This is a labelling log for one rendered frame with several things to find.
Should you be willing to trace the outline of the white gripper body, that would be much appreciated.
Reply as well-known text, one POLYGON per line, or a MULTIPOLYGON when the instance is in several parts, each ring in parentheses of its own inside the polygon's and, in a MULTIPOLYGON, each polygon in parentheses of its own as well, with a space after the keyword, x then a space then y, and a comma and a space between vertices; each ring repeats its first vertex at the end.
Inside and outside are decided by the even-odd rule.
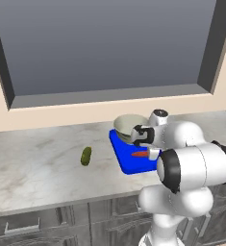
POLYGON ((160 148, 149 147, 147 149, 147 152, 148 152, 148 158, 150 160, 156 160, 161 154, 162 150, 160 148))

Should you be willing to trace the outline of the blue tray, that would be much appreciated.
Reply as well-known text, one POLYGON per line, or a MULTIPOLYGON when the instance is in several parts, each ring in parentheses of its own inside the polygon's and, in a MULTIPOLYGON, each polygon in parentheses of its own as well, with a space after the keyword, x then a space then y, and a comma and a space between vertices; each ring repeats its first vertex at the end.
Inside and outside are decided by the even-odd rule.
POLYGON ((114 153, 118 160, 121 171, 124 174, 132 175, 155 171, 157 169, 157 160, 162 152, 159 150, 155 157, 150 160, 147 155, 144 157, 137 157, 137 152, 148 152, 146 147, 137 147, 122 141, 116 130, 109 131, 109 139, 111 141, 114 153))

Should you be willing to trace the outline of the pale green bowl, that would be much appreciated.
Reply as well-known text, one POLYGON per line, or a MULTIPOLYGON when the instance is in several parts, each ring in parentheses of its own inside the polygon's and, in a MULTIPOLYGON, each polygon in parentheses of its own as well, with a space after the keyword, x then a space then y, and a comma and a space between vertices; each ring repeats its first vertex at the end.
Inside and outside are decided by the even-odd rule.
POLYGON ((119 115, 113 122, 117 136, 125 143, 131 144, 131 131, 136 125, 147 125, 148 119, 139 114, 119 115))

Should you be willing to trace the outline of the orange carrot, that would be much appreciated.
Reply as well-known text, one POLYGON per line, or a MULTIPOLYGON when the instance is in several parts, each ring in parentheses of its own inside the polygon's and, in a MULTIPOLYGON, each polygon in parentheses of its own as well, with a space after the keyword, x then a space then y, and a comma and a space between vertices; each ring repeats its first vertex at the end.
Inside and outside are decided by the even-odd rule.
POLYGON ((145 158, 148 157, 148 151, 137 151, 131 154, 133 157, 145 158))

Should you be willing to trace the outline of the green cucumber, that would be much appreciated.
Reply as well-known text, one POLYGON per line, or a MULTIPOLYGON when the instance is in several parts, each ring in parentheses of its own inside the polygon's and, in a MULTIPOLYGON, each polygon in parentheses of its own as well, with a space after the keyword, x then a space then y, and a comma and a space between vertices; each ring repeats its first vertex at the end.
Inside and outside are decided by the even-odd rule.
POLYGON ((83 166, 88 166, 88 164, 90 162, 91 152, 92 152, 92 149, 90 146, 86 147, 83 150, 82 156, 81 156, 81 164, 83 166))

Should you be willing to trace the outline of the grey cupboard door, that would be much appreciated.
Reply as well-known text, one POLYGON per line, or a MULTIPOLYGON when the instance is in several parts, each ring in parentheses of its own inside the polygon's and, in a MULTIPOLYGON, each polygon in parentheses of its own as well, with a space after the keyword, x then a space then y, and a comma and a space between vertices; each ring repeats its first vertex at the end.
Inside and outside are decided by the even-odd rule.
POLYGON ((186 246, 219 246, 226 244, 226 184, 212 186, 212 216, 206 228, 206 215, 189 219, 186 224, 186 246))
POLYGON ((152 218, 150 213, 138 211, 137 195, 112 198, 88 203, 88 219, 91 246, 138 246, 151 222, 131 228, 126 232, 109 232, 130 221, 152 218))

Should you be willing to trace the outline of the grey drawer front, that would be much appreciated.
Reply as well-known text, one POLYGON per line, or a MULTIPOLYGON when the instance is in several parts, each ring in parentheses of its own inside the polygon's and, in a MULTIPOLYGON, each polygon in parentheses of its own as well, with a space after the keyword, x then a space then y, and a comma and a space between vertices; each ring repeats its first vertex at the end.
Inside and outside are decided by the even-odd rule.
POLYGON ((78 239, 74 236, 70 238, 14 238, 0 240, 0 246, 79 246, 78 239))
POLYGON ((6 223, 9 223, 10 229, 16 229, 36 225, 38 218, 40 218, 39 232, 49 228, 58 228, 63 225, 74 226, 76 223, 73 207, 61 207, 1 216, 0 236, 4 235, 6 223))

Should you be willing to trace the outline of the dark grey window frame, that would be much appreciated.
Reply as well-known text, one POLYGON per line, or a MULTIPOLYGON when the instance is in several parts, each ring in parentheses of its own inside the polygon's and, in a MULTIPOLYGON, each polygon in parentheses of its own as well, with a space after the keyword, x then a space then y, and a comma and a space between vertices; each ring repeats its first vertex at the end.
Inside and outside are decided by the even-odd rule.
POLYGON ((9 109, 226 97, 226 0, 0 0, 9 109))

